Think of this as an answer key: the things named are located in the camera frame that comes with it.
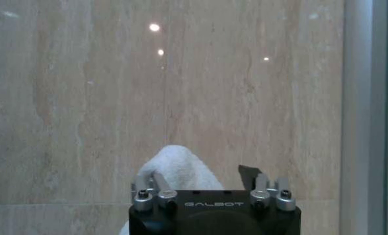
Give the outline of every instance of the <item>marble wall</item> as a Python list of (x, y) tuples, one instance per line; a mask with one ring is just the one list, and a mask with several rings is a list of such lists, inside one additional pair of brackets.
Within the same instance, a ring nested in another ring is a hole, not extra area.
[(336, 235), (343, 8), (0, 0), (0, 234), (116, 234), (175, 143), (227, 188), (239, 164), (288, 176), (303, 234)]

